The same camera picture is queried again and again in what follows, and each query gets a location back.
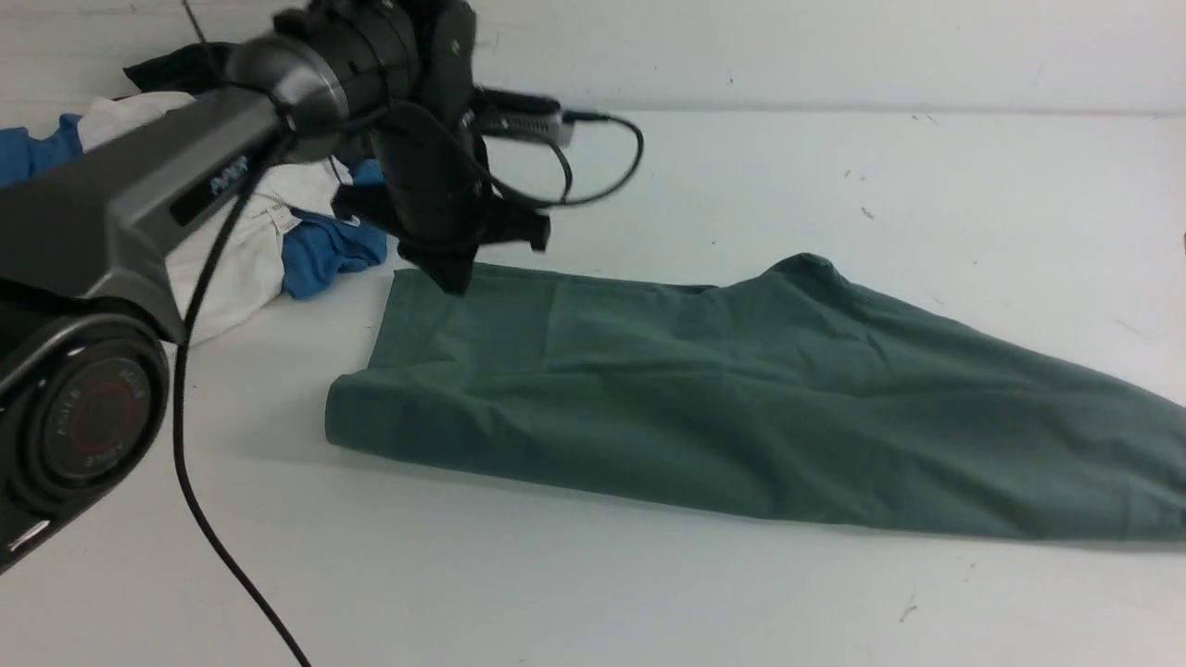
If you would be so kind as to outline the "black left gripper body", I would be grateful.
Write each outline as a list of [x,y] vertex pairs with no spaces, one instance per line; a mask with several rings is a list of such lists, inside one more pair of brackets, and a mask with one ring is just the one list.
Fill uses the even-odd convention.
[[385,113],[368,132],[385,177],[340,186],[332,208],[398,239],[412,252],[471,255],[486,227],[490,189],[466,115],[474,94],[477,14],[466,1],[374,1]]

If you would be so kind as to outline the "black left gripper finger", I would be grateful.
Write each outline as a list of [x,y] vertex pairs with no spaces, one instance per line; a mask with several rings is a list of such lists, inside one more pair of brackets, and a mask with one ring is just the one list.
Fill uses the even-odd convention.
[[550,234],[551,220],[547,211],[506,199],[487,203],[482,244],[529,244],[533,252],[546,253]]
[[398,258],[415,266],[444,293],[465,296],[472,281],[478,244],[427,246],[398,241]]

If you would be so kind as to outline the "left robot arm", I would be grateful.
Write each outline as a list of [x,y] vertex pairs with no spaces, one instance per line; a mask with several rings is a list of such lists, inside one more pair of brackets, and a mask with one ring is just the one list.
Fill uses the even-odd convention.
[[385,193],[334,201],[449,293],[482,244],[546,249],[546,207],[495,193],[472,125],[477,17],[463,1],[313,1],[242,43],[227,82],[81,159],[4,188],[4,568],[152,447],[166,343],[195,320],[166,258],[269,169],[365,132]]

